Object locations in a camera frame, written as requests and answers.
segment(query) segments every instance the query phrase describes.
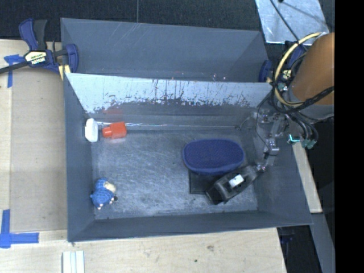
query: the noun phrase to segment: blue tape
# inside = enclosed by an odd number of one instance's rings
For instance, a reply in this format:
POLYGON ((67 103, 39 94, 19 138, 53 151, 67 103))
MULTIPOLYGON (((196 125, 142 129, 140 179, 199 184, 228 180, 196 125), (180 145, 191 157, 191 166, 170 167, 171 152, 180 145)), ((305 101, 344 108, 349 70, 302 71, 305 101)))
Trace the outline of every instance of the blue tape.
POLYGON ((12 244, 17 243, 39 243, 39 233, 20 233, 10 232, 10 209, 2 212, 0 248, 9 249, 12 244))
MULTIPOLYGON (((4 60, 9 64, 9 66, 25 61, 24 57, 19 55, 5 56, 4 60)), ((13 85, 13 72, 9 71, 7 77, 7 87, 10 88, 12 87, 12 85, 13 85)))

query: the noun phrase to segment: gray bin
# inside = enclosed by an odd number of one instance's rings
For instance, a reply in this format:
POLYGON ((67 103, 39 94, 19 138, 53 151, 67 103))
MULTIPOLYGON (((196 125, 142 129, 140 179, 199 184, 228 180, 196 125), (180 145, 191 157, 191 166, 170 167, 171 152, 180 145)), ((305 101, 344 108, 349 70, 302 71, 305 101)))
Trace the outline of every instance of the gray bin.
POLYGON ((311 224, 296 160, 284 139, 274 165, 227 203, 189 193, 182 149, 229 138, 254 164, 254 112, 270 86, 260 32, 62 19, 80 66, 64 79, 68 241, 211 233, 311 224), (88 118, 124 121, 123 139, 85 139, 88 118), (97 210, 98 177, 118 201, 97 210))

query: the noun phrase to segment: orange cap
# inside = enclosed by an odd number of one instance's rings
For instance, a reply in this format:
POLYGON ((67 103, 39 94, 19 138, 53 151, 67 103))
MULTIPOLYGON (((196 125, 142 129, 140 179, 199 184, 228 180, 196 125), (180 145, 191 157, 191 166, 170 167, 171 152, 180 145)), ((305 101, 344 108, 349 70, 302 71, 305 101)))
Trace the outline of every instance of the orange cap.
POLYGON ((102 129, 104 138, 118 139, 126 136, 126 126, 124 121, 112 123, 108 127, 102 129))

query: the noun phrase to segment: black floor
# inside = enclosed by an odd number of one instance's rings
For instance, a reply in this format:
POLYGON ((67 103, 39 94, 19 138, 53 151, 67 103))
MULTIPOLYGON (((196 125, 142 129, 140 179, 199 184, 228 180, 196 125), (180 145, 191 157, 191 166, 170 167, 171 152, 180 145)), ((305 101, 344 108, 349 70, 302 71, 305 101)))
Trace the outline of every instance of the black floor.
MULTIPOLYGON (((335 0, 319 2, 329 30, 335 31, 335 0)), ((18 25, 30 17, 48 20, 47 41, 61 40, 61 17, 261 30, 254 0, 0 0, 0 9, 0 38, 10 39, 20 39, 18 25)), ((284 51, 282 45, 266 49, 273 62, 284 51)), ((320 139, 307 154, 334 241, 334 123, 315 126, 320 139)), ((278 231, 288 273, 321 272, 308 226, 278 231)))

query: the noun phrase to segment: blue clamp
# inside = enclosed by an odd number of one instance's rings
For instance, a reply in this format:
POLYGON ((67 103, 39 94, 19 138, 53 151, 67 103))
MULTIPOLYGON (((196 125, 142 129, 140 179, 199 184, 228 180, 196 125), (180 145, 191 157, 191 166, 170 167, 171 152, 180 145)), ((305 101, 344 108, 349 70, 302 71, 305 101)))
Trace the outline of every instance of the blue clamp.
POLYGON ((0 233, 0 248, 9 249, 12 244, 19 243, 39 243, 38 239, 39 233, 11 233, 10 209, 3 210, 0 233))
MULTIPOLYGON (((59 74, 59 66, 56 58, 59 56, 67 57, 67 64, 71 72, 75 73, 78 67, 78 52, 77 47, 74 44, 67 44, 65 49, 61 51, 53 52, 47 49, 47 45, 44 41, 44 29, 46 27, 46 20, 33 20, 32 18, 28 18, 24 20, 19 25, 19 32, 22 40, 24 40, 28 47, 29 51, 23 56, 23 60, 19 61, 17 64, 11 64, 8 67, 1 68, 0 74, 5 72, 11 72, 13 70, 29 66, 31 68, 43 68, 54 73, 59 74)), ((10 85, 13 85, 13 77, 11 74, 11 78, 8 78, 10 85)))

